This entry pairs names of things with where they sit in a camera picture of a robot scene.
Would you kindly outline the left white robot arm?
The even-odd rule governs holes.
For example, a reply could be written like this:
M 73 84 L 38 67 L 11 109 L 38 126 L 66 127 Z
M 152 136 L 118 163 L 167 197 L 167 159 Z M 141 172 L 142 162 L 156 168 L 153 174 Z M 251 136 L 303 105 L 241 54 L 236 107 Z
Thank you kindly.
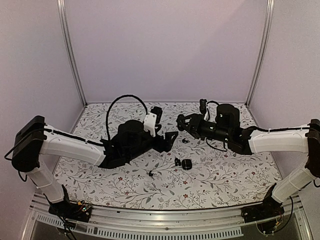
M 40 155 L 65 157 L 102 169 L 115 169 L 149 150 L 170 152 L 178 132 L 159 135 L 160 129 L 156 119 L 129 120 L 118 126 L 112 139 L 94 141 L 61 131 L 37 115 L 16 134 L 14 146 L 4 158 L 19 173 L 25 173 L 63 217 L 70 217 L 75 211 L 74 205 L 68 201 L 67 191 L 56 181 Z

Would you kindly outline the black ear hook earbud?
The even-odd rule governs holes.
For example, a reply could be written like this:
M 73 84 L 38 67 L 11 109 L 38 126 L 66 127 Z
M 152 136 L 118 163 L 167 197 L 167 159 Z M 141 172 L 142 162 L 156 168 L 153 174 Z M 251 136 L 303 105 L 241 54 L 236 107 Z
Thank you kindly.
M 174 164 L 175 164 L 175 166 L 176 166 L 176 167 L 178 167 L 178 166 L 181 166 L 181 165 L 182 165 L 181 160 L 180 160 L 180 159 L 178 159 L 178 158 L 175 158 L 175 160 L 174 160 Z

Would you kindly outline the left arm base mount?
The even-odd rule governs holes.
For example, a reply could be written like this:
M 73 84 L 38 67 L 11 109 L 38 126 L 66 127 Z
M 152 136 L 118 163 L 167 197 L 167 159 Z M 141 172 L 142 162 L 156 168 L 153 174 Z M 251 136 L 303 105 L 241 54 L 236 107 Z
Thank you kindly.
M 70 219 L 79 222 L 88 223 L 92 213 L 92 204 L 87 203 L 84 200 L 78 202 L 71 202 L 69 194 L 64 185 L 62 185 L 63 199 L 57 203 L 52 203 L 49 200 L 50 205 L 48 212 L 63 219 Z

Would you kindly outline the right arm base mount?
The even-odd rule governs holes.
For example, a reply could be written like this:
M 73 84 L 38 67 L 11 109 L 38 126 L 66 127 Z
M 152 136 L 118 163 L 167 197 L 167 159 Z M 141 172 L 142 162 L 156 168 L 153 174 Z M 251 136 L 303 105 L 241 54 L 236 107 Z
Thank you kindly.
M 285 213 L 282 203 L 272 198 L 272 189 L 269 189 L 261 203 L 241 208 L 241 217 L 245 223 L 264 221 L 257 224 L 257 229 L 264 235 L 274 234 L 282 223 Z

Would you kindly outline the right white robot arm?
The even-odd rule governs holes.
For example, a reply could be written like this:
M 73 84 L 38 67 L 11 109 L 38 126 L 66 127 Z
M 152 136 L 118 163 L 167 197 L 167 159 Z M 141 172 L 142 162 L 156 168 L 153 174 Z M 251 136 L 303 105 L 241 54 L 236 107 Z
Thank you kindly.
M 303 189 L 320 176 L 320 121 L 297 127 L 262 129 L 257 126 L 242 128 L 240 111 L 231 104 L 216 107 L 214 122 L 206 119 L 207 106 L 200 102 L 200 113 L 180 114 L 177 126 L 195 139 L 217 140 L 227 144 L 229 150 L 240 155 L 261 152 L 301 152 L 307 160 L 286 178 L 275 183 L 267 192 L 258 213 L 269 218 L 288 197 Z

